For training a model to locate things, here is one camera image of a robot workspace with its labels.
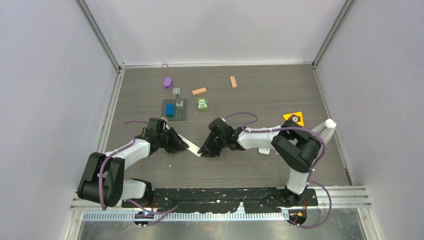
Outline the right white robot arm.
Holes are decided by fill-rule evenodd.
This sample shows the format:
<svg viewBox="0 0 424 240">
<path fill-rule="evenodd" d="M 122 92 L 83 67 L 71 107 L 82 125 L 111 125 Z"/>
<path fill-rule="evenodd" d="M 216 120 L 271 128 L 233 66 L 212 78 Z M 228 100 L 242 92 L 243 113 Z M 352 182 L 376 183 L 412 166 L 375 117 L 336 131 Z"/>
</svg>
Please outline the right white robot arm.
<svg viewBox="0 0 424 240">
<path fill-rule="evenodd" d="M 312 168 L 326 151 L 326 143 L 318 133 L 301 127 L 293 120 L 270 128 L 233 128 L 224 119 L 216 118 L 208 128 L 210 133 L 198 150 L 202 157 L 217 157 L 225 148 L 232 151 L 277 151 L 289 166 L 284 190 L 290 205 L 299 205 L 305 199 Z"/>
</svg>

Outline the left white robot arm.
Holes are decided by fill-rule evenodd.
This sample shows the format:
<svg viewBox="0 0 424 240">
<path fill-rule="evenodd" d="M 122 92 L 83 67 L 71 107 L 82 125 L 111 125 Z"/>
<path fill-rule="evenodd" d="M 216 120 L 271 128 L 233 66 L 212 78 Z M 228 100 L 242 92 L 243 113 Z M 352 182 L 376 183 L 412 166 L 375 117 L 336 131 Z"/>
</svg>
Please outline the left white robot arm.
<svg viewBox="0 0 424 240">
<path fill-rule="evenodd" d="M 190 145 L 169 127 L 163 118 L 151 117 L 141 134 L 124 146 L 105 153 L 89 155 L 77 188 L 79 199 L 97 203 L 102 210 L 116 206 L 123 200 L 135 200 L 141 207 L 153 202 L 151 183 L 141 179 L 125 179 L 127 168 L 151 156 L 159 149 L 168 154 L 187 150 Z"/>
</svg>

